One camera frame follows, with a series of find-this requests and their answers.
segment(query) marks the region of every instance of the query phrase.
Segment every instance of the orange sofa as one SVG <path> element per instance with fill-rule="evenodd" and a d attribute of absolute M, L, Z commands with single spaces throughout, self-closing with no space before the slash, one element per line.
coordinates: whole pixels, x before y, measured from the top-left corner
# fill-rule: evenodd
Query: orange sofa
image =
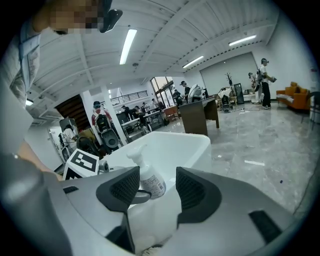
<path fill-rule="evenodd" d="M 290 87 L 286 87 L 285 90 L 276 91 L 277 95 L 283 94 L 293 98 L 292 103 L 284 98 L 277 98 L 278 103 L 281 102 L 296 110 L 310 109 L 310 99 L 307 101 L 309 93 L 310 91 L 308 89 L 300 87 L 296 82 L 291 82 Z"/>

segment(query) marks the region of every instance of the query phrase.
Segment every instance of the fluorescent light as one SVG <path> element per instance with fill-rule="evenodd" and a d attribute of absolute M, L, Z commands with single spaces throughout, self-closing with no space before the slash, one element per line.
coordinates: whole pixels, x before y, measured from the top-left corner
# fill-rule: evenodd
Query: fluorescent light
<path fill-rule="evenodd" d="M 254 38 L 256 38 L 256 36 L 257 36 L 257 35 L 255 34 L 255 35 L 252 35 L 252 36 L 249 36 L 249 37 L 240 39 L 240 40 L 238 40 L 238 41 L 230 42 L 230 43 L 229 43 L 229 46 L 233 46 L 233 45 L 235 45 L 235 44 L 239 44 L 239 43 L 241 43 L 241 42 L 244 42 L 244 41 L 247 41 L 247 40 L 250 40 L 250 39 L 254 39 Z"/>
<path fill-rule="evenodd" d="M 122 53 L 121 53 L 120 65 L 126 64 L 127 57 L 128 57 L 129 51 L 130 51 L 130 47 L 131 47 L 132 42 L 134 41 L 136 33 L 137 33 L 137 31 L 135 29 L 130 29 L 128 31 L 128 34 L 126 35 L 126 39 L 125 39 L 124 46 L 122 49 Z"/>
<path fill-rule="evenodd" d="M 198 60 L 200 60 L 200 59 L 202 59 L 202 58 L 203 58 L 203 56 L 201 56 L 201 57 L 199 57 L 199 58 L 196 58 L 195 60 L 189 62 L 187 65 L 184 65 L 183 68 L 185 69 L 186 67 L 190 66 L 192 63 L 195 63 L 196 61 L 198 61 Z"/>
<path fill-rule="evenodd" d="M 25 104 L 26 104 L 27 106 L 31 106 L 33 103 L 34 103 L 34 101 L 31 100 L 31 99 L 26 99 L 26 101 L 25 101 Z"/>

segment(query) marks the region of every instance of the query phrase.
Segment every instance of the white spray bottle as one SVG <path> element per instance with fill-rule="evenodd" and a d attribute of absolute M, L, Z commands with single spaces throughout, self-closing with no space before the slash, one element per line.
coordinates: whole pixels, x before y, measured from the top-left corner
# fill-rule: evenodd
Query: white spray bottle
<path fill-rule="evenodd" d="M 150 163 L 144 161 L 141 153 L 146 146 L 147 144 L 143 144 L 134 148 L 126 156 L 140 167 L 141 188 L 151 193 L 151 199 L 155 199 L 165 194 L 166 183 L 161 174 Z"/>

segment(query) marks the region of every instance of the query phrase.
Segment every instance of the polished floor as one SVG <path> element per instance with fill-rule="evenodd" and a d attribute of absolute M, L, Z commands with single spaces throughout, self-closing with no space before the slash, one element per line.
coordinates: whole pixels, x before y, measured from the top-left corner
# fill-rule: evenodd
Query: polished floor
<path fill-rule="evenodd" d="M 319 125 L 311 130 L 306 114 L 276 102 L 269 110 L 246 103 L 218 115 L 219 129 L 207 121 L 213 172 L 252 184 L 296 214 L 320 155 Z M 185 132 L 182 119 L 157 131 Z"/>

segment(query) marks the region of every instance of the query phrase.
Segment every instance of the bottle label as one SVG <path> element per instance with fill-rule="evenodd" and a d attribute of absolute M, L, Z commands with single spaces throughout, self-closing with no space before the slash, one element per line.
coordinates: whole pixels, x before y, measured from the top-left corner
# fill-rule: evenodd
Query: bottle label
<path fill-rule="evenodd" d="M 166 183 L 161 183 L 155 175 L 145 180 L 140 180 L 143 190 L 151 193 L 151 199 L 161 197 L 166 192 Z"/>

